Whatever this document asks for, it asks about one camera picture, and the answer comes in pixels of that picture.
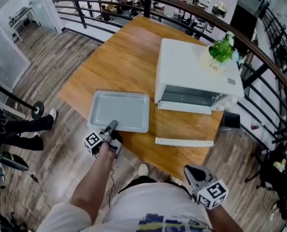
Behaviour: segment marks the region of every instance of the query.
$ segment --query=white flower pot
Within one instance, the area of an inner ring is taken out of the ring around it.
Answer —
[[[201,66],[214,72],[223,72],[226,69],[226,65],[220,66],[220,63],[210,55],[209,47],[207,46],[200,55]]]

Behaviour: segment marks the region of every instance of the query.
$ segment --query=baking tray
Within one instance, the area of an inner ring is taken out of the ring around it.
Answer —
[[[87,120],[92,128],[106,128],[118,121],[116,130],[145,133],[149,130],[149,96],[146,94],[96,91]]]

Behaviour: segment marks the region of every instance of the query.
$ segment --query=potted plant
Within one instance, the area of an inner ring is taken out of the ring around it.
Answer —
[[[202,64],[214,71],[220,71],[226,68],[226,63],[231,59],[243,63],[245,58],[240,57],[233,46],[234,34],[227,32],[222,40],[215,41],[212,46],[206,48],[201,57]]]

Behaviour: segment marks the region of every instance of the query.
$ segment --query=wooden floor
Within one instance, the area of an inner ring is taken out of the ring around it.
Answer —
[[[35,24],[27,26],[20,33],[25,41],[17,45],[32,65],[14,92],[29,103],[43,101],[46,113],[56,108],[58,117],[53,129],[41,133],[43,152],[8,146],[4,150],[20,155],[28,163],[29,173],[38,177],[47,202],[52,207],[59,202],[69,201],[76,185],[94,160],[83,145],[83,138],[90,132],[86,121],[57,93],[83,60],[98,47],[98,43],[68,31],[57,36]],[[258,180],[244,183],[244,179],[258,169],[258,165],[250,158],[250,153],[257,149],[256,141],[243,130],[221,130],[206,166],[227,184],[230,194],[224,207],[244,231],[277,232],[284,224],[280,215],[277,214],[269,222],[270,208],[277,201],[277,195],[262,188],[256,190]],[[141,161],[132,153],[123,150],[114,167],[115,188],[112,197],[136,176],[140,164]],[[151,169],[151,177],[158,180],[166,177],[161,171]],[[49,212],[40,186],[25,173],[7,167],[5,172],[7,188],[2,192],[8,196],[15,217],[35,231]],[[109,180],[97,222],[101,222],[108,210],[111,186],[112,181]],[[4,196],[0,211],[9,217],[11,208]]]

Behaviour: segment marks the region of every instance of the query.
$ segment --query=green plant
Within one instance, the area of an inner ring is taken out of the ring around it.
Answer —
[[[233,33],[228,32],[222,40],[215,41],[213,46],[209,47],[210,55],[219,63],[231,59],[235,51],[233,41]]]

